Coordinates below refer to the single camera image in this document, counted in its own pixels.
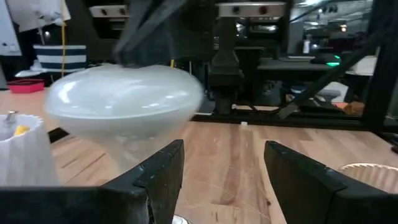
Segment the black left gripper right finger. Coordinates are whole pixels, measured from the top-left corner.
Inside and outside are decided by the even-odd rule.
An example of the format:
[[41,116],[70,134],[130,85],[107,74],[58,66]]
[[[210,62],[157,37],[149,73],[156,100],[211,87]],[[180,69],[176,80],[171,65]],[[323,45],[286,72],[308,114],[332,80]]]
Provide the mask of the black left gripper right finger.
[[264,160],[287,224],[398,224],[398,194],[275,141],[265,143]]

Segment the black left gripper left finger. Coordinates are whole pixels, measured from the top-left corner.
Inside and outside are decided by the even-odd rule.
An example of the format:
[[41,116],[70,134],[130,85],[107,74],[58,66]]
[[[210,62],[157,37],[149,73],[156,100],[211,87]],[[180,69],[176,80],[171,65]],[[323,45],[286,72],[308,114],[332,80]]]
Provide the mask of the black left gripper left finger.
[[172,224],[184,141],[94,187],[0,187],[0,224]]

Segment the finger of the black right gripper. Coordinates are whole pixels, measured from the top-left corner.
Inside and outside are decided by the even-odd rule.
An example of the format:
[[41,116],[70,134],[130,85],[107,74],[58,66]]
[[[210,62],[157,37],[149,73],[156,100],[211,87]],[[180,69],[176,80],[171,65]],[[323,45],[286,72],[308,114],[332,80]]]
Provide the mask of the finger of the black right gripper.
[[187,0],[129,0],[129,18],[113,49],[123,67],[148,67],[181,56],[177,44],[180,11]]
[[170,22],[172,59],[208,59],[213,53],[215,0],[177,0]]

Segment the white ribbed pen cup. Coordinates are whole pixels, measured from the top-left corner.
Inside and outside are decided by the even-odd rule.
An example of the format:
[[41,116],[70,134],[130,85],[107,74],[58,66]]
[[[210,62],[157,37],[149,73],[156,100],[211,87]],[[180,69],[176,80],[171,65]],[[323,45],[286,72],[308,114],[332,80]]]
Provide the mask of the white ribbed pen cup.
[[10,132],[18,126],[28,131],[0,138],[0,187],[60,185],[50,139],[41,117],[18,114]]

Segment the black side desk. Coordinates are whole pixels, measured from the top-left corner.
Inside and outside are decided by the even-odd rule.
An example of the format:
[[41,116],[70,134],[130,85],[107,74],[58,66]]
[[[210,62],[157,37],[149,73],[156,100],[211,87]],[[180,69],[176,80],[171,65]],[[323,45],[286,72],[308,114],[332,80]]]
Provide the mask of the black side desk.
[[235,52],[236,46],[236,19],[239,17],[276,17],[276,32],[267,37],[267,46],[274,47],[274,56],[271,65],[280,61],[280,48],[285,47],[286,35],[289,31],[289,18],[293,0],[215,0],[216,15],[220,18],[218,37],[219,46],[211,61],[210,85],[216,88],[228,89],[240,84],[243,73],[239,67],[239,59]]

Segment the navy white striped box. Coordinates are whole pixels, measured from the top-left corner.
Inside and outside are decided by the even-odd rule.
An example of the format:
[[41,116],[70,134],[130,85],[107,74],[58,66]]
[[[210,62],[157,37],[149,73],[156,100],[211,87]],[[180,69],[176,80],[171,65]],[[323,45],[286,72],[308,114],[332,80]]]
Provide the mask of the navy white striped box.
[[73,73],[86,67],[85,45],[34,45],[33,48],[46,72]]

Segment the white crumpled bag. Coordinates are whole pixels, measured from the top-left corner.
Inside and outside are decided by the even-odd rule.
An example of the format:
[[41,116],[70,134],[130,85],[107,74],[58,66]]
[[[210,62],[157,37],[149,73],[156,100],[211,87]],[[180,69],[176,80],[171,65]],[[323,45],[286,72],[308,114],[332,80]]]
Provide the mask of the white crumpled bag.
[[6,0],[19,32],[71,19],[65,0]]

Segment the beige wooden desk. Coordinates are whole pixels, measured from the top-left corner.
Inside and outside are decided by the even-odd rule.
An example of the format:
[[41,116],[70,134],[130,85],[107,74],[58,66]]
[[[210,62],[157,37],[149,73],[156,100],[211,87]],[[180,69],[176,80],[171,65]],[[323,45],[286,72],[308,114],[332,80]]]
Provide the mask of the beige wooden desk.
[[10,110],[19,114],[31,114],[44,120],[47,131],[58,127],[55,120],[44,111],[44,102],[47,89],[28,94],[13,94],[9,90],[0,91],[0,114],[6,114]]

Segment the red box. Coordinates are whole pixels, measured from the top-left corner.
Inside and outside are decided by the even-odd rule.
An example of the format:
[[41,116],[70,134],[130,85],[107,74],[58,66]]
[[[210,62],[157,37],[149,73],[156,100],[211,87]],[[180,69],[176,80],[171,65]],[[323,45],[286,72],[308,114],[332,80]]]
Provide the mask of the red box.
[[42,91],[45,87],[45,82],[43,79],[21,79],[11,81],[7,85],[13,94],[28,94]]

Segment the black mouse with green light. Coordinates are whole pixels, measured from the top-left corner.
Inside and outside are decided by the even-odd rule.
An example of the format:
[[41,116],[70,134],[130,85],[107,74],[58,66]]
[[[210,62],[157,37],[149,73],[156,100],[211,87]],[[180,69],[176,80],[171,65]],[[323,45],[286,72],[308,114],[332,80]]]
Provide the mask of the black mouse with green light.
[[335,67],[341,63],[341,57],[332,53],[316,54],[316,56],[310,60],[310,63]]

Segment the white board panel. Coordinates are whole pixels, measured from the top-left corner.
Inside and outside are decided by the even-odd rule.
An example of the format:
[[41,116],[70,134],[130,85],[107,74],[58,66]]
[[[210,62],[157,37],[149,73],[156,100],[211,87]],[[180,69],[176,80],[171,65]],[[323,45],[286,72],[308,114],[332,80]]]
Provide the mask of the white board panel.
[[0,0],[0,56],[21,56],[14,23],[6,0]]

